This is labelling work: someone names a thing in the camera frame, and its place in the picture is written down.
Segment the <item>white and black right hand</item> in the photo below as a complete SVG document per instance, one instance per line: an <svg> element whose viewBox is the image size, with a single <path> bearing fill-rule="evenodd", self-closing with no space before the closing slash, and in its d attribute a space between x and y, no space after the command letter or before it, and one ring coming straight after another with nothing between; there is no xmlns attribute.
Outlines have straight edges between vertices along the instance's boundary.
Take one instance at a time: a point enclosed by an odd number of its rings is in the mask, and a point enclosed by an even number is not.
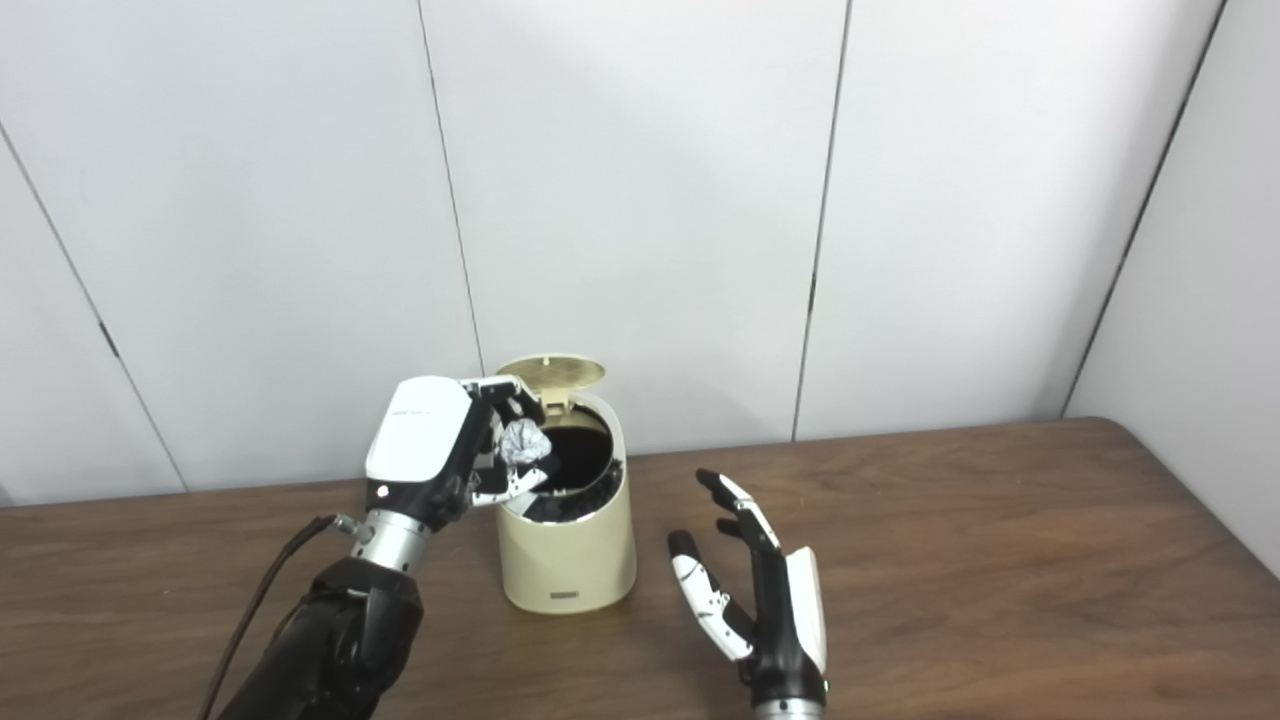
<svg viewBox="0 0 1280 720"><path fill-rule="evenodd" d="M815 552L786 551L759 503L727 475L698 469L716 506L717 530L750 555L755 611L748 612L708 569L687 530L668 534L669 561L692 616L739 671L758 719L823 719L828 644Z"/></svg>

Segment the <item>white and black left hand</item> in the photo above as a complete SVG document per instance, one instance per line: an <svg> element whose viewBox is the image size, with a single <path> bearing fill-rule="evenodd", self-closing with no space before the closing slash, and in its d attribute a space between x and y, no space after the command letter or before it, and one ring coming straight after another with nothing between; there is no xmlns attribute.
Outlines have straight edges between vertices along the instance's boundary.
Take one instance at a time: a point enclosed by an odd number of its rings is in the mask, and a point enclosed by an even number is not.
<svg viewBox="0 0 1280 720"><path fill-rule="evenodd" d="M561 468L540 398L518 377L401 382L365 461L366 510L439 532L475 506L504 503Z"/></svg>

